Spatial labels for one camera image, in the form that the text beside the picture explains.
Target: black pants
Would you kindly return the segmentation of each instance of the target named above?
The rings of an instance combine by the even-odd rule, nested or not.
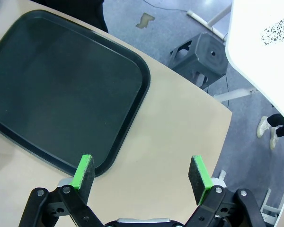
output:
[[[32,0],[76,19],[82,20],[102,31],[108,32],[103,17],[104,0]]]
[[[272,126],[276,127],[279,125],[283,125],[282,127],[278,128],[275,132],[278,137],[284,136],[284,117],[279,113],[273,114],[267,118],[267,122]]]

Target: gray floor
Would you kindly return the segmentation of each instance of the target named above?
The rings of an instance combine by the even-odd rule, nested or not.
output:
[[[192,10],[205,20],[209,20],[224,9],[231,0],[147,0],[170,9]],[[139,29],[143,13],[155,17],[147,28]],[[200,32],[203,26],[182,11],[154,8],[143,0],[105,0],[104,16],[109,33],[143,51],[163,64],[167,64],[169,52]],[[230,15],[215,27],[223,34],[228,31]],[[229,90],[248,88],[251,84],[229,66],[227,71]],[[209,87],[209,94],[227,91],[225,77]],[[225,182],[231,190],[249,188],[260,205],[265,193],[271,188],[268,205],[278,207],[284,191],[284,137],[274,151],[269,149],[270,133],[257,139],[256,128],[261,116],[277,113],[260,93],[230,101],[231,125],[220,155],[214,176],[221,169],[227,172]]]

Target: shoe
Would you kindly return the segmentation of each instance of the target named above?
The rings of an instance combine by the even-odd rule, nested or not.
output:
[[[270,124],[267,121],[268,117],[262,117],[259,125],[257,126],[257,137],[261,138],[264,132],[270,128]]]
[[[269,146],[270,146],[271,150],[273,150],[275,148],[275,145],[279,140],[279,137],[276,134],[277,129],[278,129],[277,127],[271,128],[271,138],[270,138],[270,142],[269,142]]]

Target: gray plastic stool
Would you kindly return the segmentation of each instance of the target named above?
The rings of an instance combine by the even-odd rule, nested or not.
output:
[[[175,56],[180,50],[187,54],[175,62]],[[197,74],[205,76],[201,89],[206,88],[226,74],[228,60],[225,46],[208,33],[201,33],[171,52],[168,67],[175,72],[192,69]]]

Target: black and white speckled fabric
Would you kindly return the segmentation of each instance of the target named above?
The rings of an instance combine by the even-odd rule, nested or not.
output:
[[[261,40],[265,45],[284,41],[284,19],[266,28],[261,33]]]

